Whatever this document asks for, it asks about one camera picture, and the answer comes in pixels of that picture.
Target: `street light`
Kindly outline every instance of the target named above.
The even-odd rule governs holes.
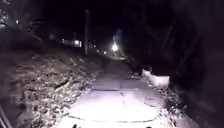
[[[116,52],[116,51],[118,51],[118,46],[117,46],[117,44],[116,43],[114,43],[113,45],[112,45],[112,51],[113,52]]]

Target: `concrete path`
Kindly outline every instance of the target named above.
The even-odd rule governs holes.
[[[98,122],[141,123],[155,120],[165,105],[164,99],[159,92],[142,84],[140,80],[128,79],[130,75],[131,70],[127,65],[110,61],[105,73],[98,78],[91,91],[80,97],[70,115]],[[179,121],[179,125],[185,126],[178,128],[197,128],[186,125],[193,124],[189,120]]]

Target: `light pole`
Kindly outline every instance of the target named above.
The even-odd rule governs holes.
[[[88,55],[88,24],[89,24],[89,10],[85,10],[85,40],[84,40],[84,51],[85,55]]]

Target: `dirt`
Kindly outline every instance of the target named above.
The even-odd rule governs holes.
[[[0,61],[0,103],[14,128],[53,128],[103,65],[60,49],[2,52]]]

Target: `bright light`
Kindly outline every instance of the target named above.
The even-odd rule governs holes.
[[[75,45],[79,45],[79,41],[78,40],[75,40]]]
[[[114,44],[112,45],[112,50],[113,50],[114,52],[116,52],[116,51],[118,50],[118,46],[117,46],[116,43],[114,43]]]

